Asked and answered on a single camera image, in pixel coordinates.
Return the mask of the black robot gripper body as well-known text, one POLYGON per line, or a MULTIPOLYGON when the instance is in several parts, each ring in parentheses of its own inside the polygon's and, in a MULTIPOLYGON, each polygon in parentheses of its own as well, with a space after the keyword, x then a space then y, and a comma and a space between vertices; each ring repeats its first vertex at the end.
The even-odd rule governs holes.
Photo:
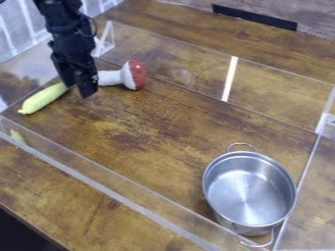
POLYGON ((48 46, 73 71, 95 69, 95 21, 80 11, 81 0, 33 0, 52 35, 48 46))

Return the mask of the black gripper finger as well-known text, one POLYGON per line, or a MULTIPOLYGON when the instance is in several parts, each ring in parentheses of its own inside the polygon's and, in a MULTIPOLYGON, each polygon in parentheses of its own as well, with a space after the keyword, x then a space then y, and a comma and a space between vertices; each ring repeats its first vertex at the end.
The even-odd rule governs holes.
POLYGON ((77 69, 75 80, 83 98, 91 97, 99 91, 99 74, 96 69, 77 69))
POLYGON ((52 60, 55 69, 57 71, 57 74, 59 74, 65 86, 67 87, 73 86, 75 85, 75 76, 73 76, 73 70, 72 70, 69 64, 55 53, 51 54, 51 60, 52 60))

